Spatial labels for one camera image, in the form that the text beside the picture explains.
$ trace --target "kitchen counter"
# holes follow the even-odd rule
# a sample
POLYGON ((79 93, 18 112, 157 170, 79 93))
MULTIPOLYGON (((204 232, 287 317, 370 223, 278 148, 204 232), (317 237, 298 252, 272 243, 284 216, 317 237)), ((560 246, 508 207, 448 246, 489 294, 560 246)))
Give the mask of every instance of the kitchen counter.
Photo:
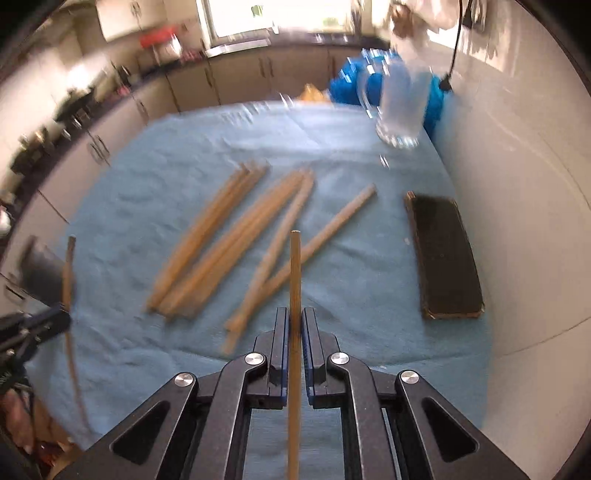
POLYGON ((7 212, 11 217, 11 230, 7 236, 0 239, 0 259, 4 259, 5 252, 11 236, 18 225, 19 220, 25 213, 27 206, 38 189, 58 165, 60 160, 70 149, 87 135, 87 130, 96 125, 108 113, 114 110, 120 103, 128 100, 130 96, 140 90, 143 86, 159 77, 175 70, 194 66, 204 61, 210 61, 217 57, 227 56, 247 50, 266 47, 292 47, 292 46, 324 46, 324 47, 359 47, 359 48, 382 48, 387 49, 388 44, 378 37, 355 37, 351 34, 314 34, 314 33, 281 33, 269 34, 264 38, 245 39, 236 37, 231 43, 212 47, 204 52, 204 57, 192 61, 182 62, 180 60, 162 65, 153 71, 143 75, 141 80, 134 83, 130 88, 130 94, 108 98, 104 102, 94 106, 90 110, 90 118, 80 129, 69 130, 71 138, 60 137, 51 151, 44 152, 37 160, 34 168, 28 173, 15 192, 15 201, 7 206, 7 212))

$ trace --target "cabinet door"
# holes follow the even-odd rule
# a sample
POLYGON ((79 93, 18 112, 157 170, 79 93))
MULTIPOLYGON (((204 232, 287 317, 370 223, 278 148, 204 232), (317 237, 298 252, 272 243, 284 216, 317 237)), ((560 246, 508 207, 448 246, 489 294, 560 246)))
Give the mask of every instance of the cabinet door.
POLYGON ((32 298, 24 293, 17 285, 5 277, 0 276, 0 316, 8 315, 9 313, 28 312, 27 304, 32 298))
POLYGON ((66 155, 41 185, 39 191, 62 217, 70 220, 103 170, 108 168, 97 155, 95 142, 85 136, 66 155))
POLYGON ((329 75, 336 78, 349 57, 359 57, 361 48, 333 47, 329 49, 329 75))
POLYGON ((139 19, 128 0, 97 0, 100 29, 106 41, 139 30, 139 19))
POLYGON ((146 123, 169 113, 178 113, 172 90, 165 77, 153 80, 140 91, 134 92, 134 98, 138 101, 146 123))
POLYGON ((16 277, 18 261, 29 237, 35 235, 42 243, 53 248, 66 231, 66 225, 67 222, 51 207, 49 202, 37 193, 15 226, 15 231, 12 233, 4 254, 0 273, 6 278, 16 277))
POLYGON ((274 48, 266 54, 271 88, 297 97, 306 83, 325 90, 329 82, 329 55, 325 47, 274 48))
POLYGON ((172 72, 168 79, 181 112, 219 105, 212 73, 206 63, 172 72))
POLYGON ((271 96, 266 57, 256 51, 232 53, 212 59, 213 79, 222 105, 256 102, 271 96))
POLYGON ((89 130, 109 164, 115 154, 126 146, 145 127, 145 121, 135 99, 125 99, 122 105, 107 114, 98 125, 89 130))
POLYGON ((162 0, 135 0, 139 5, 139 26, 147 30, 166 23, 166 9, 162 0))
POLYGON ((164 0, 166 19, 169 23, 181 23, 189 18, 198 18, 196 0, 164 0))

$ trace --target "blue towel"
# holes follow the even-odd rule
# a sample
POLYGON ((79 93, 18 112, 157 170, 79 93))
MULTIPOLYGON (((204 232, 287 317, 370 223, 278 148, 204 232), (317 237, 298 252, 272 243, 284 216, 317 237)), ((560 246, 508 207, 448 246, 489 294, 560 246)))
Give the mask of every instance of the blue towel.
MULTIPOLYGON (((384 372, 416 369, 478 425, 491 350, 486 317, 425 321, 420 314, 402 197, 407 190, 454 195, 426 134, 420 141, 413 151, 394 150, 379 140, 361 108, 331 104, 229 106, 149 126, 113 158, 67 231, 77 236, 72 334, 92 431, 79 419, 62 338, 44 345, 28 368, 50 413, 86 448, 176 373, 201 376, 224 366, 223 322, 240 305, 280 218, 198 318, 165 325, 144 305, 195 216, 238 162, 256 159, 269 161, 271 171, 231 220, 288 171, 312 168, 315 190, 297 225, 304 243, 366 185, 376 184, 377 197, 304 266, 303 306, 316 309, 320 328, 333 332, 345 352, 384 372)), ((286 259, 287 247, 281 263, 286 259)), ((271 330, 276 307, 287 303, 284 288, 252 318, 236 353, 271 330)), ((342 479, 338 411, 303 404, 302 478, 342 479)), ((284 477, 285 415, 254 412, 244 478, 284 477)))

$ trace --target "glass pitcher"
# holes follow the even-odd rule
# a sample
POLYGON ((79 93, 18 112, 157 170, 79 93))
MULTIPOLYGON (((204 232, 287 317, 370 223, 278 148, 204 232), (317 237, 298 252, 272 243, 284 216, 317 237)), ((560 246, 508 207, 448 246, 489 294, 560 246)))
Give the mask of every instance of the glass pitcher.
POLYGON ((423 128, 431 87, 431 70, 419 59, 403 61, 395 55, 383 61, 368 61, 357 77, 357 95, 370 118, 377 116, 376 132, 387 144, 414 148, 423 128), (367 82, 370 75, 382 75, 379 107, 369 104, 367 82))

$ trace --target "red object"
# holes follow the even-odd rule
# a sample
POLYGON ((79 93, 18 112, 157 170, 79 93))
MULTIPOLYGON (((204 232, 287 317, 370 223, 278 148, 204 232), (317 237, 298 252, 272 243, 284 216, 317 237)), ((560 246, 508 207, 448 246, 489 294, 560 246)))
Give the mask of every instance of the red object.
POLYGON ((142 48, 148 48, 152 45, 168 42, 176 36, 177 30, 178 26, 176 25, 159 28, 158 30, 154 30, 147 35, 140 37, 139 44, 142 48))

